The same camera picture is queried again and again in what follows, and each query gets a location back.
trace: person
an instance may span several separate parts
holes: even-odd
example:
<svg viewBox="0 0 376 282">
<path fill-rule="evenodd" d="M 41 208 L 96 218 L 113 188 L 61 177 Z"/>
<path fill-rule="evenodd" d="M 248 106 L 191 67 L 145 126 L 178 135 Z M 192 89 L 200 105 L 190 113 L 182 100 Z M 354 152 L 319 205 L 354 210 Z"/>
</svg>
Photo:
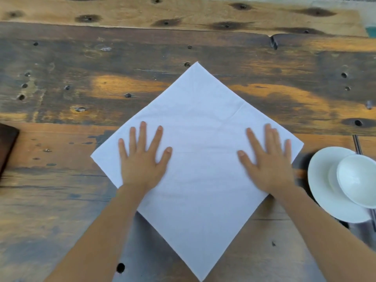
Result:
<svg viewBox="0 0 376 282">
<path fill-rule="evenodd" d="M 138 141 L 136 129 L 130 128 L 129 154 L 124 141 L 119 140 L 123 185 L 46 282 L 112 280 L 137 207 L 162 179 L 171 158 L 172 148 L 167 147 L 160 162 L 155 162 L 162 133 L 159 126 L 146 150 L 146 123 L 141 123 Z M 326 280 L 376 281 L 376 254 L 294 184 L 291 141 L 285 142 L 282 152 L 277 130 L 267 124 L 265 133 L 264 151 L 251 129 L 247 129 L 257 164 L 241 150 L 239 160 L 255 185 L 284 207 Z"/>
</svg>

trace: brown leather object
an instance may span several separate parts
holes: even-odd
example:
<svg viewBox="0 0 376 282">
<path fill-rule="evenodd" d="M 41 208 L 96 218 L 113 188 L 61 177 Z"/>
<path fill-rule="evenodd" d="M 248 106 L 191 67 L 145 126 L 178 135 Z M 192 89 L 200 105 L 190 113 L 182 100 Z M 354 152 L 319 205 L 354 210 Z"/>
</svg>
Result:
<svg viewBox="0 0 376 282">
<path fill-rule="evenodd" d="M 20 131 L 15 127 L 0 124 L 0 175 Z"/>
</svg>

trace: person's right arm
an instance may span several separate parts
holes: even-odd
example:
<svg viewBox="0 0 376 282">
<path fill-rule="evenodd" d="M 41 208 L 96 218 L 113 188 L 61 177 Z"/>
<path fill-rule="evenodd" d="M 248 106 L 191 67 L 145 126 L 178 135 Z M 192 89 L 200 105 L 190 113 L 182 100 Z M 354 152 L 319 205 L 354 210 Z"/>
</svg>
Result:
<svg viewBox="0 0 376 282">
<path fill-rule="evenodd" d="M 266 125 L 265 132 L 266 151 L 247 129 L 257 164 L 245 152 L 238 151 L 239 160 L 255 185 L 284 207 L 328 282 L 376 281 L 376 253 L 295 185 L 291 141 L 285 142 L 283 153 L 277 130 Z"/>
</svg>

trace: white cloth napkin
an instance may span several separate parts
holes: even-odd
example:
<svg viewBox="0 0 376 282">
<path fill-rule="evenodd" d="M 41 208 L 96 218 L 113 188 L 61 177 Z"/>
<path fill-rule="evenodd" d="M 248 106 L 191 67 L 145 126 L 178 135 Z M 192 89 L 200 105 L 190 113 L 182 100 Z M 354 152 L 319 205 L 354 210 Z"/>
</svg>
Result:
<svg viewBox="0 0 376 282">
<path fill-rule="evenodd" d="M 255 162 L 246 128 L 264 147 L 264 125 L 271 123 L 282 142 L 291 139 L 293 159 L 303 143 L 196 62 L 93 152 L 118 188 L 123 183 L 118 139 L 128 147 L 129 129 L 138 133 L 141 121 L 147 123 L 147 146 L 157 127 L 164 128 L 156 159 L 168 146 L 173 153 L 163 179 L 138 211 L 202 281 L 267 195 L 237 157 L 241 149 Z"/>
</svg>

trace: saucer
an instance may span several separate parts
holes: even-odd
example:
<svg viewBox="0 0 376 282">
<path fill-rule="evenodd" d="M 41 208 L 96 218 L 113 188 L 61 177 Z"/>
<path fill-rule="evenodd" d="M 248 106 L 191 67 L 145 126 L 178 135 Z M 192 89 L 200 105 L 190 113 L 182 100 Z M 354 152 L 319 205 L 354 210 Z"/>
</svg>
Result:
<svg viewBox="0 0 376 282">
<path fill-rule="evenodd" d="M 316 202 L 330 215 L 348 223 L 371 219 L 369 210 L 352 202 L 340 188 L 329 183 L 330 167 L 343 158 L 356 154 L 343 147 L 326 147 L 315 153 L 308 166 L 308 184 Z"/>
</svg>

